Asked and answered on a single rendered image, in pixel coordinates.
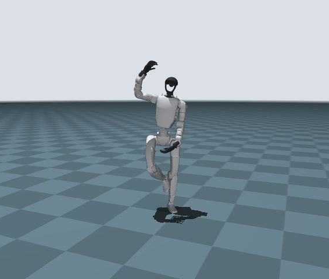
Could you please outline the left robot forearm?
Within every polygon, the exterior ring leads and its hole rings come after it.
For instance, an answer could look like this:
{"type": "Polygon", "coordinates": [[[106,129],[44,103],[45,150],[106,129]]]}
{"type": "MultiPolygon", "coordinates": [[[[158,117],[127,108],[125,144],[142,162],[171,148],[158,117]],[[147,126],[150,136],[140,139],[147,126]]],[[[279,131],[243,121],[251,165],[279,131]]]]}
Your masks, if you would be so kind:
{"type": "MultiPolygon", "coordinates": [[[[177,147],[179,147],[181,145],[181,140],[182,140],[182,137],[183,137],[183,132],[184,132],[184,122],[183,122],[183,127],[182,128],[178,128],[177,129],[177,133],[176,133],[176,141],[179,141],[180,144],[177,145],[177,147]]],[[[176,142],[175,141],[175,142],[176,142]]]]}

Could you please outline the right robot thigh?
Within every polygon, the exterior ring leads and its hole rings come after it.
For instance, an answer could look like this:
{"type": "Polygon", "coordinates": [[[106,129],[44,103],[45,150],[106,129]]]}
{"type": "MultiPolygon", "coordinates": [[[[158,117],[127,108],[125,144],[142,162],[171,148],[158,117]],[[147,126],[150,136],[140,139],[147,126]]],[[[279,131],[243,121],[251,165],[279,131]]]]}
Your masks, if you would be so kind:
{"type": "Polygon", "coordinates": [[[158,166],[155,164],[155,146],[156,136],[147,136],[145,145],[145,157],[147,168],[151,174],[155,174],[158,171],[158,166]]]}

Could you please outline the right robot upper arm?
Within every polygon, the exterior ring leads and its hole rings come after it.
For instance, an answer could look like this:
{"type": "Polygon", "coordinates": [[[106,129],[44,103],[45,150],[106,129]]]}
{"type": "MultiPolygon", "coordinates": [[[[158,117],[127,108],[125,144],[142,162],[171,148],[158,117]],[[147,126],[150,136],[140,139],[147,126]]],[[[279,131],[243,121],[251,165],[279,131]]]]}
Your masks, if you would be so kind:
{"type": "Polygon", "coordinates": [[[135,97],[138,99],[143,99],[146,101],[150,101],[152,103],[156,103],[158,95],[156,94],[147,94],[147,93],[142,93],[142,91],[136,91],[134,92],[135,97]]]}

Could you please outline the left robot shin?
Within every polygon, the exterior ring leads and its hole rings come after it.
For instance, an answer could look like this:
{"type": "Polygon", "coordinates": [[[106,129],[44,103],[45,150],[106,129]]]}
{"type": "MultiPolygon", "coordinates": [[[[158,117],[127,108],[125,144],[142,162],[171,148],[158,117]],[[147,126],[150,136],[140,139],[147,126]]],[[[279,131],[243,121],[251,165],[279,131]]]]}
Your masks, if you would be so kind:
{"type": "Polygon", "coordinates": [[[169,180],[169,205],[170,203],[173,204],[174,202],[174,194],[176,193],[177,189],[177,176],[173,176],[172,180],[169,180]]]}

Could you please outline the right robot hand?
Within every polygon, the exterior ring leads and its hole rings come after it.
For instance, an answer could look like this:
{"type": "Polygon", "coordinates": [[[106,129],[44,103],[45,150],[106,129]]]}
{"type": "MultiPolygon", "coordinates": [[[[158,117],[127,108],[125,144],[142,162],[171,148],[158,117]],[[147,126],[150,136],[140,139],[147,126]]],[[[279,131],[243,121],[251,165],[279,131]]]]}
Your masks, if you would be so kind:
{"type": "Polygon", "coordinates": [[[151,67],[154,66],[154,65],[158,65],[157,62],[150,60],[150,61],[147,63],[147,65],[145,65],[144,69],[141,70],[139,76],[141,77],[143,74],[145,74],[145,76],[146,76],[146,75],[147,75],[147,74],[146,74],[147,72],[149,72],[149,71],[152,70],[152,69],[155,69],[155,67],[154,67],[154,68],[151,68],[151,67]]]}

